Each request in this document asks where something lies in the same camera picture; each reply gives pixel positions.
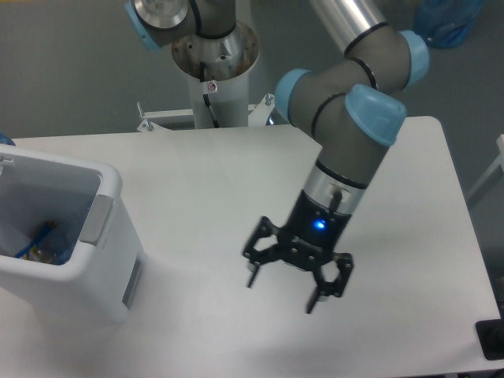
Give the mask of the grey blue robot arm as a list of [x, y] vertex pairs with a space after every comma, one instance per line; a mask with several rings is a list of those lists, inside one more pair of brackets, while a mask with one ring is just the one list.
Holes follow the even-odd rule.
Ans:
[[[308, 311], [345, 290], [354, 262], [335, 245], [406, 119], [394, 93], [429, 67], [423, 39], [395, 31], [373, 2], [314, 1], [312, 7], [344, 59], [319, 74], [286, 73], [274, 102], [321, 152], [286, 223], [261, 218], [243, 248], [253, 274], [274, 261], [311, 272], [316, 286]], [[196, 128], [248, 125], [245, 76], [259, 47], [237, 19], [235, 2], [128, 1], [125, 9], [147, 49], [171, 46], [189, 81]]]

